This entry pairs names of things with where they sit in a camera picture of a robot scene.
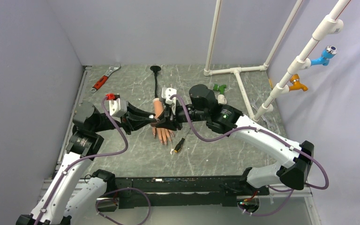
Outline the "glitter nail polish bottle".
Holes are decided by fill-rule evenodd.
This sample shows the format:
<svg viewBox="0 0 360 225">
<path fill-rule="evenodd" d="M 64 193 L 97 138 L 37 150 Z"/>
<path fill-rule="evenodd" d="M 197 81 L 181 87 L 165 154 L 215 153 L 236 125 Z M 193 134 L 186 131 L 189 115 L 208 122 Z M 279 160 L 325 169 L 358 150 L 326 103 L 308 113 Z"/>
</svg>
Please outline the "glitter nail polish bottle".
<svg viewBox="0 0 360 225">
<path fill-rule="evenodd" d="M 154 115 L 149 115 L 149 122 L 152 127 L 156 127 L 158 120 L 155 118 Z"/>
</svg>

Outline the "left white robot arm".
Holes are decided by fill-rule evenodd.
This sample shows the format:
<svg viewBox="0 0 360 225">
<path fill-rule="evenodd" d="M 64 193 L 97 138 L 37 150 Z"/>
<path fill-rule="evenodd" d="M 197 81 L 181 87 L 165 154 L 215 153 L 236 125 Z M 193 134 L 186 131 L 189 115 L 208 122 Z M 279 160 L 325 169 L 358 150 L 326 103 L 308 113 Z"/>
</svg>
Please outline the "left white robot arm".
<svg viewBox="0 0 360 225">
<path fill-rule="evenodd" d="M 82 102 L 75 108 L 74 130 L 69 139 L 60 168 L 36 207 L 28 215 L 20 215 L 18 225 L 74 225 L 90 204 L 100 196 L 109 197 L 117 188 L 115 175 L 105 170 L 92 174 L 86 187 L 74 194 L 85 170 L 98 157 L 108 153 L 98 151 L 104 141 L 98 133 L 116 129 L 122 136 L 155 122 L 154 114 L 140 110 L 119 98 L 109 100 L 109 109 L 100 112 L 91 102 Z"/>
</svg>

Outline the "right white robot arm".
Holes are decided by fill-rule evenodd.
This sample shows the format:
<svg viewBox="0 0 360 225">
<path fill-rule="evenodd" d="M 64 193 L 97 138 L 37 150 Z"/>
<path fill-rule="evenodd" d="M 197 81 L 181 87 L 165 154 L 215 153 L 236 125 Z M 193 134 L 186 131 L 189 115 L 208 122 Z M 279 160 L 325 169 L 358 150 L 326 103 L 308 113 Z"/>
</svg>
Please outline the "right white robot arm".
<svg viewBox="0 0 360 225">
<path fill-rule="evenodd" d="M 197 84 L 189 90 L 191 103 L 180 100 L 174 88 L 163 88 L 160 100 L 165 103 L 158 117 L 159 128 L 181 130 L 186 122 L 205 121 L 206 126 L 221 138 L 232 137 L 243 140 L 273 157 L 272 165 L 247 168 L 240 179 L 240 190 L 250 195 L 258 188 L 272 184 L 283 184 L 302 190 L 312 166 L 314 145 L 287 140 L 254 122 L 242 111 L 216 99 L 213 90 Z"/>
</svg>

